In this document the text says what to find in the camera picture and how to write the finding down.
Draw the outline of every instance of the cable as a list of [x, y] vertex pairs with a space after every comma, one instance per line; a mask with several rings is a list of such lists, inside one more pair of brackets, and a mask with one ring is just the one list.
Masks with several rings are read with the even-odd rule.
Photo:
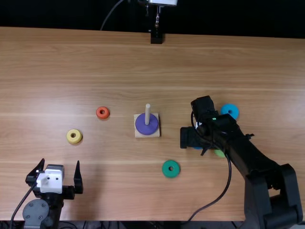
[[67, 223], [67, 224], [70, 224], [72, 226], [75, 227], [75, 229], [77, 229], [77, 226], [74, 224], [74, 223], [70, 223], [70, 222], [66, 222], [66, 221], [59, 221], [60, 223]]
[[233, 224], [233, 226], [237, 229], [237, 226], [236, 226], [236, 224], [233, 222], [233, 221], [231, 221], [231, 223]]
[[225, 186], [223, 192], [219, 195], [219, 197], [217, 197], [217, 198], [216, 198], [215, 200], [213, 200], [211, 203], [209, 203], [209, 204], [207, 204], [207, 205], [205, 205], [205, 206], [199, 208], [198, 210], [196, 210], [196, 211], [192, 214], [192, 216], [188, 219], [188, 221], [183, 222], [182, 224], [186, 224], [186, 223], [190, 222], [198, 212], [200, 212], [200, 211], [202, 211], [202, 210], [208, 208], [209, 206], [211, 206], [211, 205], [217, 203], [217, 202], [225, 195], [225, 193], [227, 192], [227, 190], [228, 190], [228, 188], [229, 188], [229, 186], [230, 186], [231, 177], [232, 177], [232, 166], [231, 166], [231, 161], [230, 161], [229, 156], [228, 156], [227, 154], [225, 154], [225, 157], [227, 158], [228, 165], [229, 165], [229, 175], [228, 175], [227, 184], [226, 184], [226, 186]]
[[11, 216], [11, 219], [10, 219], [10, 229], [13, 228], [13, 222], [14, 222], [14, 218], [15, 218], [15, 215], [17, 214], [19, 208], [21, 207], [21, 205], [23, 204], [23, 202], [25, 201], [25, 199], [29, 196], [29, 194], [33, 191], [33, 189], [35, 188], [36, 186], [36, 182], [30, 187], [30, 189], [28, 190], [28, 192], [25, 194], [25, 196], [22, 198], [22, 200], [20, 201], [20, 203], [18, 204], [18, 206], [16, 207], [13, 215]]
[[102, 26], [100, 28], [100, 30], [102, 31], [103, 28], [104, 28], [104, 25], [106, 23], [106, 21], [108, 20], [109, 16], [112, 14], [112, 12], [115, 10], [115, 8], [120, 5], [124, 0], [119, 0], [115, 5], [114, 7], [109, 11], [109, 13], [107, 14], [106, 18], [104, 19], [103, 23], [102, 23]]

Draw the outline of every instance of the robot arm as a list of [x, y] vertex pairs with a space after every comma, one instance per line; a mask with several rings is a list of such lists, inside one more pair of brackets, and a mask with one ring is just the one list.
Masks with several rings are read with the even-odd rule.
[[34, 186], [35, 199], [23, 209], [24, 229], [57, 229], [64, 199], [74, 199], [83, 193], [80, 162], [74, 173], [74, 186], [63, 186], [64, 166], [47, 165], [43, 171], [44, 159], [27, 175], [25, 182]]
[[[244, 135], [229, 114], [219, 115], [209, 96], [197, 98], [191, 105], [199, 124], [192, 131], [198, 131], [197, 144], [204, 147], [203, 153], [208, 148], [221, 149], [245, 179], [246, 220], [240, 228], [288, 228], [301, 222], [303, 212], [294, 169], [289, 164], [280, 166], [262, 154], [249, 141], [253, 135]], [[188, 141], [191, 133], [182, 127], [182, 148], [194, 144]], [[271, 188], [280, 190], [280, 194], [270, 197]]]

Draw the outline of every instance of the wood grain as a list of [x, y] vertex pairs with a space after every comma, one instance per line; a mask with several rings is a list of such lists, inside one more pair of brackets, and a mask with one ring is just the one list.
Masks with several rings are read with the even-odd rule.
[[[252, 142], [294, 167], [305, 204], [305, 41], [167, 34], [164, 44], [150, 45], [149, 38], [0, 28], [1, 220], [43, 157], [65, 166], [65, 184], [81, 162], [84, 194], [65, 201], [62, 220], [187, 220], [222, 192], [228, 173], [212, 151], [200, 157], [179, 148], [190, 102], [204, 95], [217, 109], [240, 108], [238, 123], [255, 134]], [[134, 137], [133, 115], [146, 103], [160, 115], [160, 138]], [[107, 121], [95, 116], [99, 106], [110, 109]], [[72, 128], [83, 133], [77, 146], [65, 137]], [[175, 179], [162, 175], [168, 159], [181, 165]], [[225, 197], [194, 219], [243, 220], [243, 209], [244, 181], [234, 168]]]

